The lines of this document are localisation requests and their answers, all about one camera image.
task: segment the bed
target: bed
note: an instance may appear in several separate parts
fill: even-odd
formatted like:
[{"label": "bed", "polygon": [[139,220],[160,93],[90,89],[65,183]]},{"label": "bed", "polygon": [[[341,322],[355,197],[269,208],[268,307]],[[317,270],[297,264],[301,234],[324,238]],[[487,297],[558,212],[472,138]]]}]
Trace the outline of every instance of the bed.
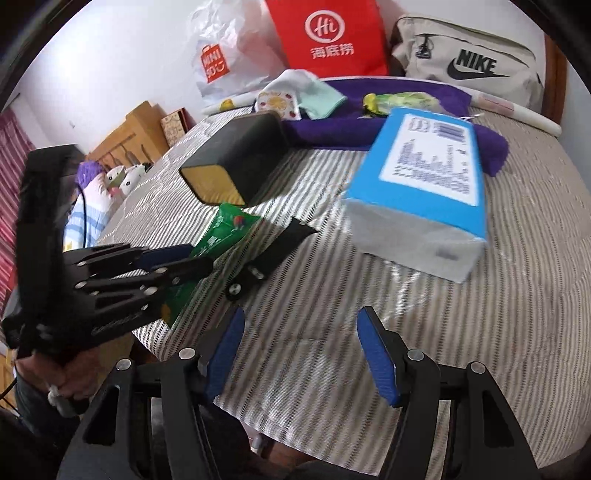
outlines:
[{"label": "bed", "polygon": [[[127,198],[101,243],[195,243],[215,207],[193,196],[178,167],[248,111],[194,127]],[[488,247],[464,284],[357,252],[339,196],[365,153],[295,150],[248,209],[265,222],[219,259],[172,328],[159,321],[135,334],[160,359],[194,343],[229,307],[225,282],[294,215],[320,233],[244,301],[246,330],[221,408],[286,445],[377,474],[397,413],[378,396],[356,338],[355,314],[372,305],[386,328],[436,361],[486,364],[539,466],[578,450],[591,432],[591,196],[551,135],[489,112],[476,122],[500,132],[510,153],[485,179]],[[429,478],[443,464],[447,416],[442,403]]]}]

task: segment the blue gripper pad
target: blue gripper pad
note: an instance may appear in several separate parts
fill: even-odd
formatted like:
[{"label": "blue gripper pad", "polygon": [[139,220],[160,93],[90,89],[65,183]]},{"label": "blue gripper pad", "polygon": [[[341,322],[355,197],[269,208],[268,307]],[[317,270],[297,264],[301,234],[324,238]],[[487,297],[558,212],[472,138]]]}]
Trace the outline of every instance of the blue gripper pad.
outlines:
[{"label": "blue gripper pad", "polygon": [[193,246],[191,244],[175,245],[173,247],[147,250],[135,261],[134,267],[141,268],[142,270],[148,272],[156,265],[176,262],[177,260],[187,258],[192,250]]},{"label": "blue gripper pad", "polygon": [[212,359],[207,365],[207,387],[205,395],[208,400],[213,401],[223,391],[223,386],[226,384],[234,357],[238,351],[238,346],[244,334],[244,310],[238,307],[226,333],[217,345],[216,351]]},{"label": "blue gripper pad", "polygon": [[389,405],[394,405],[398,400],[396,365],[390,360],[365,309],[361,309],[357,314],[357,336],[380,396],[385,398]]}]

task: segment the metal screw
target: metal screw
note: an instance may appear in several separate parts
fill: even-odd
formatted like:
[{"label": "metal screw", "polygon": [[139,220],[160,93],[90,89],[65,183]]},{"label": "metal screw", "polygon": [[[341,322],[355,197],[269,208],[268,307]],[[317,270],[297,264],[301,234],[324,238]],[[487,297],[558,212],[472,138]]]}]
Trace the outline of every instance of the metal screw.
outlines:
[{"label": "metal screw", "polygon": [[472,362],[470,368],[476,374],[483,374],[484,372],[486,372],[486,367],[480,362]]},{"label": "metal screw", "polygon": [[242,286],[239,283],[233,283],[232,285],[230,285],[228,292],[230,295],[238,295],[241,290]]},{"label": "metal screw", "polygon": [[407,356],[415,362],[420,362],[423,358],[425,358],[425,354],[423,353],[423,351],[419,350],[418,348],[413,348],[412,350],[409,350],[407,352]]},{"label": "metal screw", "polygon": [[260,272],[256,267],[250,266],[248,267],[248,271],[252,273],[257,280],[262,280],[265,278],[262,272]]},{"label": "metal screw", "polygon": [[127,370],[129,367],[131,367],[131,360],[129,358],[122,358],[121,360],[119,360],[117,362],[117,365],[115,365],[117,370],[119,370],[120,372]]},{"label": "metal screw", "polygon": [[188,348],[183,348],[179,353],[178,353],[178,357],[181,360],[189,360],[191,358],[193,358],[195,356],[195,350],[192,349],[191,347]]}]

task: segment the barcode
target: barcode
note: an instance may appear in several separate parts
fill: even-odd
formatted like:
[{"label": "barcode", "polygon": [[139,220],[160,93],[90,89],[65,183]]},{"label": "barcode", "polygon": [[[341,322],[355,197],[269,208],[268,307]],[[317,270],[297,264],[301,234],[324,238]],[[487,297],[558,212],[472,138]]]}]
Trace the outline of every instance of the barcode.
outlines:
[{"label": "barcode", "polygon": [[460,143],[466,143],[466,138],[464,137],[465,130],[463,128],[437,122],[435,124],[435,129],[438,137],[447,138],[448,140],[454,140]]}]

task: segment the haidilao logo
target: haidilao logo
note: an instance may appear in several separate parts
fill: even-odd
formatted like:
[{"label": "haidilao logo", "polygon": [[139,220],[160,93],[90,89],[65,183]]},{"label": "haidilao logo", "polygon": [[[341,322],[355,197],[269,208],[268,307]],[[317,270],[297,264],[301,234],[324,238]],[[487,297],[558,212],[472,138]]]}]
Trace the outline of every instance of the haidilao logo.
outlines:
[{"label": "haidilao logo", "polygon": [[345,21],[331,10],[318,10],[306,19],[306,34],[319,43],[332,43],[345,34]]}]

